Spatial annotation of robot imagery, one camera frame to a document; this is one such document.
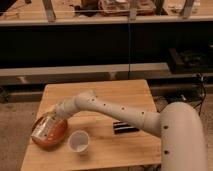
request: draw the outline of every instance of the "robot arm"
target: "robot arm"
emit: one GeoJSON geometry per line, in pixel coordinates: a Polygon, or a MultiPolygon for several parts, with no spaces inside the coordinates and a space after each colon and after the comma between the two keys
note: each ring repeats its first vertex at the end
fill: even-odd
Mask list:
{"type": "Polygon", "coordinates": [[[160,137],[160,114],[144,109],[122,106],[97,98],[94,91],[89,90],[56,105],[56,115],[68,119],[79,111],[95,111],[128,123],[152,135],[160,137]]]}
{"type": "Polygon", "coordinates": [[[55,106],[55,116],[62,119],[80,111],[100,112],[161,137],[162,171],[207,171],[202,124],[186,103],[172,103],[160,114],[103,101],[86,91],[55,106]]]}

